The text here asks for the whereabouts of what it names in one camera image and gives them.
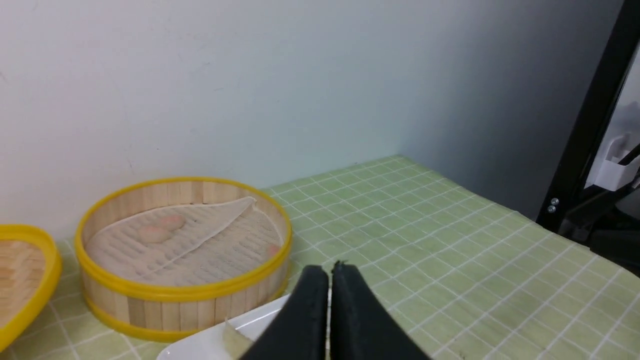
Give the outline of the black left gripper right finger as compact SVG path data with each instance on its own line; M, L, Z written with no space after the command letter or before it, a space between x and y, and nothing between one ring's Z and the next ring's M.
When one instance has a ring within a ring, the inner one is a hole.
M391 317L359 269L333 265L330 310L332 360L429 360Z

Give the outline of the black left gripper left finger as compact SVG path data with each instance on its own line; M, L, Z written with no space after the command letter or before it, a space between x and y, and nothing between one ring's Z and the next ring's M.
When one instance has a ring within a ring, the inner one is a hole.
M324 360L329 276L308 265L290 296L242 360Z

